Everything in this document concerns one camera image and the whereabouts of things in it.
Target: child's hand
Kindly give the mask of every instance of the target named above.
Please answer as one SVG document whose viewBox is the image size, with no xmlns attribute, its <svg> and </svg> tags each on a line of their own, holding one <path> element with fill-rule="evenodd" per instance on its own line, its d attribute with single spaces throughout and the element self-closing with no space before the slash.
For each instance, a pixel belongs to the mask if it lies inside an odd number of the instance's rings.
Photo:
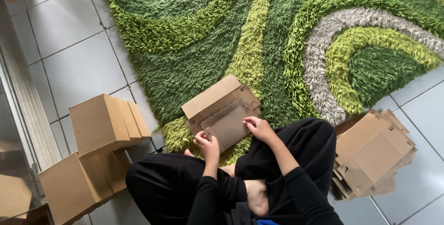
<svg viewBox="0 0 444 225">
<path fill-rule="evenodd" d="M 211 137 L 211 141 L 208 141 L 207 138 L 205 132 L 201 131 L 194 137 L 193 143 L 202 151 L 205 164 L 212 164 L 217 167 L 220 156 L 218 139 L 213 136 Z"/>
<path fill-rule="evenodd" d="M 255 137 L 269 146 L 273 141 L 279 141 L 278 136 L 270 127 L 267 120 L 257 117 L 246 117 L 242 123 L 248 127 Z"/>
</svg>

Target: bare foot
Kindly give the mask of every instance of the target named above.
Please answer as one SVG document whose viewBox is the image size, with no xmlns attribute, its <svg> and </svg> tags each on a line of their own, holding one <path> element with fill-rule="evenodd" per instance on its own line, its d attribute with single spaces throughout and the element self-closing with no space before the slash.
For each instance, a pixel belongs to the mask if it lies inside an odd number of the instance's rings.
<svg viewBox="0 0 444 225">
<path fill-rule="evenodd" d="M 189 149 L 186 149 L 184 154 L 187 156 L 190 156 L 190 157 L 196 157 L 191 153 L 191 151 Z"/>
<path fill-rule="evenodd" d="M 268 214 L 268 196 L 265 180 L 245 180 L 248 208 L 257 216 Z"/>
<path fill-rule="evenodd" d="M 227 172 L 230 177 L 234 177 L 234 169 L 236 167 L 236 163 L 228 166 L 219 167 L 221 170 Z"/>
</svg>

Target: blue fabric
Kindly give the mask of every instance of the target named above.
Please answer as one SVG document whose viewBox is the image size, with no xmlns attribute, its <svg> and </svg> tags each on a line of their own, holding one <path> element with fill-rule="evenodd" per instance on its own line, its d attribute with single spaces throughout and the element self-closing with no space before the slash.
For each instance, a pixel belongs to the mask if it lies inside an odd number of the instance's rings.
<svg viewBox="0 0 444 225">
<path fill-rule="evenodd" d="M 258 220 L 256 222 L 258 223 L 258 225 L 278 225 L 272 220 Z"/>
</svg>

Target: green shag rug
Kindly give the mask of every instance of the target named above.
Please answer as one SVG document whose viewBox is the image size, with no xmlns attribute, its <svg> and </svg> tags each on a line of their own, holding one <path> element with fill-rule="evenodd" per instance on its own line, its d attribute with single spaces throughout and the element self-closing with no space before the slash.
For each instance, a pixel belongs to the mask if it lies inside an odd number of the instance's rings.
<svg viewBox="0 0 444 225">
<path fill-rule="evenodd" d="M 200 158 L 181 105 L 226 75 L 248 84 L 274 128 L 304 117 L 336 126 L 444 59 L 444 0 L 108 3 L 168 152 Z"/>
</svg>

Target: person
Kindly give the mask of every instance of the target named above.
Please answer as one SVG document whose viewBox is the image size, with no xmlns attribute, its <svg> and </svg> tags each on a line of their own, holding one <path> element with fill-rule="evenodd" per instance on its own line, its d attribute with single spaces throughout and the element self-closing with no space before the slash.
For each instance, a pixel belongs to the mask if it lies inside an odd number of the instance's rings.
<svg viewBox="0 0 444 225">
<path fill-rule="evenodd" d="M 152 154 L 134 162 L 126 185 L 152 225 L 341 225 L 327 201 L 336 132 L 325 120 L 304 118 L 275 129 L 245 118 L 250 149 L 218 168 L 216 137 L 193 140 L 205 161 L 185 154 Z"/>
</svg>

